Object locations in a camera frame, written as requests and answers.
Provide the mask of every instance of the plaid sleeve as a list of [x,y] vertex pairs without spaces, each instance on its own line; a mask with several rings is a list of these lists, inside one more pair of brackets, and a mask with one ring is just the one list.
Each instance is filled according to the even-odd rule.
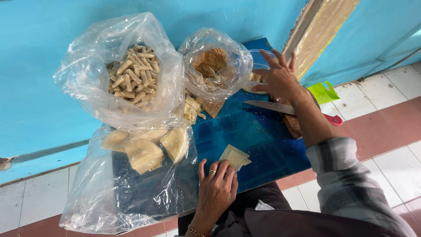
[[322,213],[368,221],[404,236],[416,236],[387,204],[379,184],[356,157],[355,140],[335,137],[310,147],[306,154],[317,173]]

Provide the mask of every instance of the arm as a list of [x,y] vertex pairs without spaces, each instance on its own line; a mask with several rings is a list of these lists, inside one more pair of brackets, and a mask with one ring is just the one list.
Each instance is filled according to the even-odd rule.
[[367,175],[370,171],[356,158],[355,140],[338,133],[313,102],[309,92],[295,77],[294,60],[288,66],[285,57],[272,50],[277,63],[264,51],[271,70],[254,70],[267,75],[269,85],[253,91],[266,91],[283,97],[294,107],[312,169],[321,190],[317,194],[322,213],[368,221],[405,236],[415,236],[409,225],[387,204],[379,184]]

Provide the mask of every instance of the knife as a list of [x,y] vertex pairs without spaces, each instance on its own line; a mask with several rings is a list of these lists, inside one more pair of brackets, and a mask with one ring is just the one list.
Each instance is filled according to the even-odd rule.
[[[247,101],[244,101],[243,103],[259,106],[261,108],[270,109],[270,110],[287,113],[287,114],[291,114],[295,116],[295,110],[291,105],[283,105],[283,104],[272,103],[272,102],[261,101],[261,100],[247,100]],[[323,114],[323,115],[334,126],[340,126],[343,123],[342,119],[338,115],[336,116],[330,116],[327,114]]]

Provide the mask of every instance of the bracelet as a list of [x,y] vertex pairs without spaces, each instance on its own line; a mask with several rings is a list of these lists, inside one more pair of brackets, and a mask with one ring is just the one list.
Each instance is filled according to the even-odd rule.
[[197,235],[197,236],[199,236],[199,237],[210,237],[210,236],[206,236],[206,235],[199,234],[199,232],[195,231],[195,229],[193,229],[190,225],[187,227],[187,229],[188,229],[191,233],[193,233],[194,235]]

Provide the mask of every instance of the tiled floor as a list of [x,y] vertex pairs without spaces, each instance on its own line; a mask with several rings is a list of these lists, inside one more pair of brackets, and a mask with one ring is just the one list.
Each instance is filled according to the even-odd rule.
[[[339,115],[341,136],[357,142],[357,156],[382,187],[389,205],[421,236],[421,63],[335,88],[340,100],[321,105]],[[0,188],[0,237],[89,237],[58,227],[77,166]],[[311,170],[277,181],[295,210],[320,211]],[[172,237],[177,219],[120,234]],[[116,235],[98,235],[99,237]]]

